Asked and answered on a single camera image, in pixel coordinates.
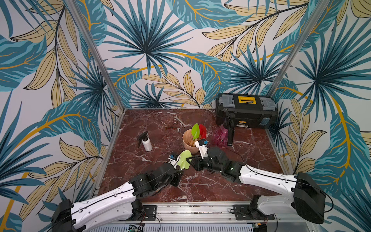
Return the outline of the red toy shovel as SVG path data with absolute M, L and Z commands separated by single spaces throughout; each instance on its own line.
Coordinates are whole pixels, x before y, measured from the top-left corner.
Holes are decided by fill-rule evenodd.
M 206 129 L 206 127 L 204 125 L 200 124 L 199 125 L 199 128 L 200 128 L 199 140 L 206 139 L 206 137 L 207 137 L 207 129 Z

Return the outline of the light green wide trowel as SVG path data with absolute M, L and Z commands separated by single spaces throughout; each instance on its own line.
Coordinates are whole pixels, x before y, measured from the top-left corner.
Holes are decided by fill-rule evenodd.
M 184 150 L 179 155 L 179 161 L 177 165 L 180 167 L 180 170 L 189 169 L 190 163 L 187 161 L 189 158 L 192 157 L 192 154 L 189 150 Z

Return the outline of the pink spray bottle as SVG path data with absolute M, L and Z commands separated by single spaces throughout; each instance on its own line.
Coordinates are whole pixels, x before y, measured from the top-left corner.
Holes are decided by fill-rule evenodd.
M 223 123 L 214 134 L 214 144 L 218 147 L 225 148 L 233 145 L 234 133 L 235 133 L 235 114 L 226 113 Z

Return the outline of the silver wrench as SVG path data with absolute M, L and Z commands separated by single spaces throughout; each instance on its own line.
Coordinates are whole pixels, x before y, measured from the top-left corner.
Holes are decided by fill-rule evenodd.
M 180 125 L 182 126 L 182 127 L 186 127 L 186 124 L 184 124 L 179 118 L 178 118 L 178 116 L 174 116 L 174 119 L 175 120 L 177 120 L 179 123 L 180 123 Z

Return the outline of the aluminium corner post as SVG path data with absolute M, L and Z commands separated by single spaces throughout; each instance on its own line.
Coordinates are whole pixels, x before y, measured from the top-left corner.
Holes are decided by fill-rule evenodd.
M 81 13 L 78 7 L 78 4 L 76 3 L 76 1 L 73 1 L 73 0 L 66 0 L 65 3 L 69 11 L 71 12 L 72 18 L 74 19 L 78 29 L 80 30 L 80 33 L 83 36 L 94 61 L 96 62 L 100 72 L 102 73 L 102 76 L 104 80 L 106 81 L 107 86 L 113 95 L 114 101 L 118 105 L 120 112 L 124 114 L 125 107 L 123 106 L 121 102 L 121 98 L 119 97 L 116 91 L 114 83 L 110 77 L 110 74 L 108 73 L 108 70 L 103 62 L 103 59 L 101 55 L 99 54 L 99 50 L 93 40 L 92 34 L 88 29 L 88 24 L 87 22 L 85 22 L 83 14 Z
M 290 53 L 288 54 L 283 66 L 279 70 L 276 78 L 271 83 L 271 86 L 266 93 L 267 97 L 273 97 L 276 89 L 278 88 L 279 84 L 281 83 L 282 79 L 284 78 L 287 70 L 289 69 L 291 63 L 295 59 L 296 55 L 300 52 L 300 49 L 306 42 L 307 38 L 310 36 L 312 30 L 316 26 L 318 20 L 320 19 L 322 13 L 326 10 L 327 5 L 329 4 L 330 0 L 326 1 L 319 1 L 316 5 L 313 13 L 309 16 L 308 22 L 303 27 L 303 32 L 298 35 L 296 42 L 293 44 L 293 48 L 291 49 Z

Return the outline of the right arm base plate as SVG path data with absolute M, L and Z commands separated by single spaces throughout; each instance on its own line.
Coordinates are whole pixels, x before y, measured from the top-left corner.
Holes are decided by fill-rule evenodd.
M 250 205 L 233 205 L 230 213 L 235 216 L 236 220 L 269 221 L 275 219 L 273 214 L 265 215 Z

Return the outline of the small white spray bottle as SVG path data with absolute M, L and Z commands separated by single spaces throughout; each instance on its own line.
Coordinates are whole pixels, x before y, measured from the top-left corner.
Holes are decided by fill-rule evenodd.
M 151 141 L 148 137 L 148 131 L 145 131 L 144 133 L 140 134 L 137 137 L 137 141 L 138 141 L 138 148 L 141 145 L 143 145 L 145 151 L 147 151 L 147 152 L 152 151 L 153 147 L 152 147 Z

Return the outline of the left aluminium corner post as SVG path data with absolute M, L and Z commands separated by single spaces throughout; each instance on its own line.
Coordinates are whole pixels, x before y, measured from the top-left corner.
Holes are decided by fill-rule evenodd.
M 85 22 L 83 14 L 81 13 L 78 7 L 78 4 L 76 3 L 76 1 L 73 1 L 73 0 L 66 0 L 65 3 L 69 11 L 71 12 L 72 18 L 74 19 L 78 29 L 80 30 L 80 33 L 83 36 L 94 61 L 96 62 L 100 72 L 102 73 L 102 76 L 104 80 L 106 81 L 107 86 L 113 95 L 114 101 L 118 105 L 120 112 L 124 114 L 125 107 L 123 106 L 121 102 L 121 98 L 119 97 L 116 91 L 114 83 L 110 77 L 110 74 L 108 73 L 108 70 L 103 62 L 103 59 L 101 55 L 99 54 L 99 50 L 93 40 L 92 34 L 88 29 L 88 24 L 87 22 Z

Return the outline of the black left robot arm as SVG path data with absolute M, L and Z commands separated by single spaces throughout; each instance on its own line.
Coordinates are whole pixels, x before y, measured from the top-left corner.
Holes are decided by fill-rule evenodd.
M 77 203 L 62 201 L 51 218 L 49 231 L 89 232 L 118 220 L 141 220 L 145 211 L 141 200 L 168 185 L 176 186 L 182 175 L 175 164 L 166 162 L 100 196 Z

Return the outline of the aluminium front rail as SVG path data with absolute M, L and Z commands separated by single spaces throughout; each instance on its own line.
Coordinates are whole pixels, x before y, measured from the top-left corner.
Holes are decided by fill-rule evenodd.
M 233 205 L 249 205 L 250 202 L 193 202 L 193 203 L 143 203 L 143 205 L 157 205 L 157 222 L 159 219 L 161 223 L 303 223 L 310 232 L 319 232 L 321 229 L 315 224 L 308 222 L 297 214 L 278 214 L 274 213 L 274 220 L 236 220 L 235 216 L 230 213 Z M 121 209 L 114 209 L 112 213 L 105 213 L 104 215 L 117 216 L 113 222 L 141 222 L 137 221 L 137 216 L 123 216 Z

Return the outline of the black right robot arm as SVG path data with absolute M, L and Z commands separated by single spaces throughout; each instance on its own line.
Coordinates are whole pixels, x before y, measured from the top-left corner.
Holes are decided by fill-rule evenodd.
M 197 171 L 214 171 L 230 182 L 275 192 L 275 196 L 253 198 L 250 205 L 260 214 L 297 213 L 311 223 L 324 223 L 326 194 L 307 173 L 283 175 L 260 170 L 243 161 L 230 160 L 218 147 L 203 148 L 200 155 L 186 158 L 186 161 Z

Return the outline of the peach plastic flower pot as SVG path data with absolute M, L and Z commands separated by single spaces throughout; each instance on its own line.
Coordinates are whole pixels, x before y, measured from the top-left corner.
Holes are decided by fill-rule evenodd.
M 185 150 L 189 150 L 191 154 L 196 154 L 199 152 L 199 149 L 195 146 L 195 141 L 193 140 L 191 131 L 192 129 L 189 129 L 183 133 L 183 144 Z

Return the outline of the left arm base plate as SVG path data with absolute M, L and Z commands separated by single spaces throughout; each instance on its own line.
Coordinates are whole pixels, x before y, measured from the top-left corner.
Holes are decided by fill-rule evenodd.
M 157 205 L 143 205 L 137 221 L 156 221 Z

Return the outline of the light green narrow trowel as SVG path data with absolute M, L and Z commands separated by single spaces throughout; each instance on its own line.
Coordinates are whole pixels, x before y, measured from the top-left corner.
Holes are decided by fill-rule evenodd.
M 189 143 L 190 146 L 194 146 L 195 145 L 195 142 L 199 139 L 199 136 L 200 136 L 200 128 L 199 128 L 199 124 L 196 123 L 193 125 L 192 129 L 191 129 L 191 135 L 192 135 L 192 140 L 191 142 Z

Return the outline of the black yellow toolbox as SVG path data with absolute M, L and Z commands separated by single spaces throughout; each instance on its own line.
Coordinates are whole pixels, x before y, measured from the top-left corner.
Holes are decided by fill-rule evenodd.
M 217 125 L 229 115 L 235 126 L 267 129 L 278 117 L 276 103 L 266 96 L 220 93 L 215 104 Z

